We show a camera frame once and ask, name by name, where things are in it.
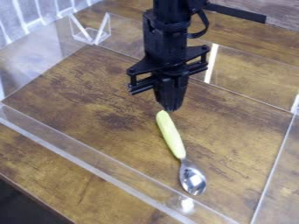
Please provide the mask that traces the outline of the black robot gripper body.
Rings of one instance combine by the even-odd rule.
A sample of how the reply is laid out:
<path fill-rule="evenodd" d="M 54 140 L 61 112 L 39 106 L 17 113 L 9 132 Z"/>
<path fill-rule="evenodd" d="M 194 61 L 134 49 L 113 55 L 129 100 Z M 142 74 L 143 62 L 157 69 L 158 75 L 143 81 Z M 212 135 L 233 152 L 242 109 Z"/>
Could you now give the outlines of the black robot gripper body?
<path fill-rule="evenodd" d="M 133 95 L 149 89 L 155 82 L 193 74 L 208 69 L 206 45 L 187 46 L 187 39 L 206 34 L 210 21 L 202 8 L 153 8 L 143 15 L 145 57 L 127 69 L 131 78 L 129 91 Z"/>

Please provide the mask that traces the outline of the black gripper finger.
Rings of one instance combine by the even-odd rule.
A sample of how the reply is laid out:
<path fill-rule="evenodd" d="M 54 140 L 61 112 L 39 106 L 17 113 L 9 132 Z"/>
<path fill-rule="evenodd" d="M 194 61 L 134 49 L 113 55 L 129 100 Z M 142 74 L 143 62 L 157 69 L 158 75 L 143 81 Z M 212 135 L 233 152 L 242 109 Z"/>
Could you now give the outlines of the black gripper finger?
<path fill-rule="evenodd" d="M 186 90 L 189 87 L 189 75 L 182 75 L 175 77 L 175 97 L 174 97 L 174 109 L 178 110 L 181 106 L 183 105 L 183 99 Z"/>
<path fill-rule="evenodd" d="M 171 78 L 162 78 L 155 82 L 154 94 L 163 109 L 174 111 L 174 80 Z"/>

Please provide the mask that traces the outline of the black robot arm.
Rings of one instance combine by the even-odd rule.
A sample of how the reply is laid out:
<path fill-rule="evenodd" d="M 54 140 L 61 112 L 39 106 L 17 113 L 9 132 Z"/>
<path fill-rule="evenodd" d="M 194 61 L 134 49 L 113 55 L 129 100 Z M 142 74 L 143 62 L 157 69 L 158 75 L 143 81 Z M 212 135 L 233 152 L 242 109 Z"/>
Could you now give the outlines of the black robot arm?
<path fill-rule="evenodd" d="M 193 16 L 205 25 L 208 0 L 154 0 L 154 8 L 143 14 L 145 57 L 126 71 L 129 92 L 134 95 L 154 90 L 163 109 L 175 111 L 183 105 L 190 76 L 209 68 L 206 45 L 189 46 L 187 40 L 206 34 L 190 33 Z"/>

